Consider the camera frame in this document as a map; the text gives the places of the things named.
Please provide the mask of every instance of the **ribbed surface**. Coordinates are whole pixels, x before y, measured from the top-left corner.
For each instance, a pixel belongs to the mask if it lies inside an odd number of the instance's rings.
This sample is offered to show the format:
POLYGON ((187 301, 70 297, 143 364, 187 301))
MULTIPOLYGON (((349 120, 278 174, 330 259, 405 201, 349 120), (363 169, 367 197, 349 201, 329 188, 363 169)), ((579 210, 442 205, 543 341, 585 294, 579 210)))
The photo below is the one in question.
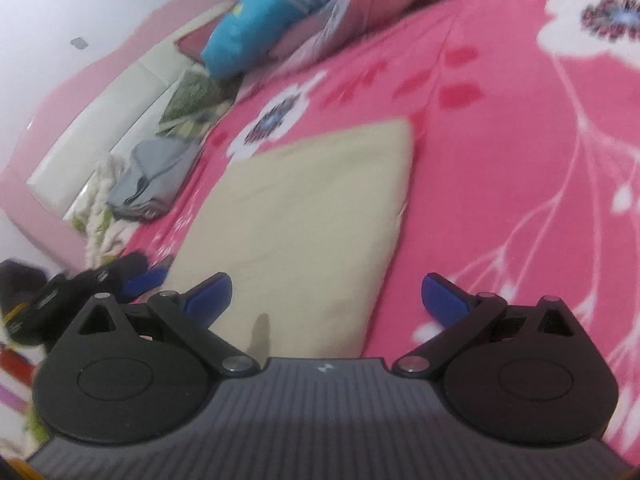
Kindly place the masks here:
POLYGON ((427 382, 377 360, 329 364, 273 360, 168 436, 126 448, 55 439, 31 463, 47 480, 609 480, 627 468, 594 440, 539 450, 485 438, 427 382))

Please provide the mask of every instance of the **flower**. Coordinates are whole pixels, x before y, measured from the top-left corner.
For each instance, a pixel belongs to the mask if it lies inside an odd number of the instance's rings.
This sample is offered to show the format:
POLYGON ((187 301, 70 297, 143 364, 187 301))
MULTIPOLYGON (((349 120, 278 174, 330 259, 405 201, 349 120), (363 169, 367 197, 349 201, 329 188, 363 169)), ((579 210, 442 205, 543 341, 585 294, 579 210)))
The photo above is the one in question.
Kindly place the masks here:
POLYGON ((555 56, 609 54, 640 70, 640 0, 548 0, 538 45, 555 56))
POLYGON ((271 99, 258 117, 231 142, 226 150, 231 162, 251 157, 267 140, 279 140, 292 129, 311 102, 309 92, 325 75, 325 71, 319 72, 310 81, 288 86, 271 99))

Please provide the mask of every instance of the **circular disc cover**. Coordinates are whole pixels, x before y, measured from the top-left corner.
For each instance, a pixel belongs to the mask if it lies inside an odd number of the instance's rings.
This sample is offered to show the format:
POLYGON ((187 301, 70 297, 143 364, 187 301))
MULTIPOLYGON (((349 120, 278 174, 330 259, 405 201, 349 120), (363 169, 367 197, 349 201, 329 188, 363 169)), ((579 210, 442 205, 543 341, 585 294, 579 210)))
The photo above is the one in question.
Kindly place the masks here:
POLYGON ((514 339, 460 354, 443 387, 453 409, 478 430, 516 444, 557 446, 604 430, 617 401, 607 378, 588 352, 568 351, 551 338, 532 351, 514 339))
POLYGON ((101 336, 55 348, 36 377, 36 411, 54 432, 132 444, 174 430, 203 405, 209 378, 196 357, 142 338, 114 347, 101 336))

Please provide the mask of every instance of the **purple stripe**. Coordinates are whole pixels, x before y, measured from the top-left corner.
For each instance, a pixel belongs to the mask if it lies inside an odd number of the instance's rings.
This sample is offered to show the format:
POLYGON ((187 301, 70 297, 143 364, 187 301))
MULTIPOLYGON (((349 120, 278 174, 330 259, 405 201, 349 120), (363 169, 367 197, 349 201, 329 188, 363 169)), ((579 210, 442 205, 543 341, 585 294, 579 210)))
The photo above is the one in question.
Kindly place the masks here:
POLYGON ((13 392, 7 390, 2 384, 0 384, 0 404, 4 404, 12 410, 24 413, 27 411, 27 402, 22 400, 13 392))

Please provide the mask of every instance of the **beige cloth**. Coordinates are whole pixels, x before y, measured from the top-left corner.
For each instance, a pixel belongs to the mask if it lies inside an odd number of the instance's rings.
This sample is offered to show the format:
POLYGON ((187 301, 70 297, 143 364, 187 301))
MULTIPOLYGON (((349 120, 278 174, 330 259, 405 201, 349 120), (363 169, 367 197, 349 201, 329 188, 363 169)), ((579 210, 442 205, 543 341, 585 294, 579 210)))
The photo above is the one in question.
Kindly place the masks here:
POLYGON ((398 241, 412 161, 403 120, 234 162, 202 206, 164 288, 218 272, 231 306, 210 328, 260 361, 362 352, 398 241))

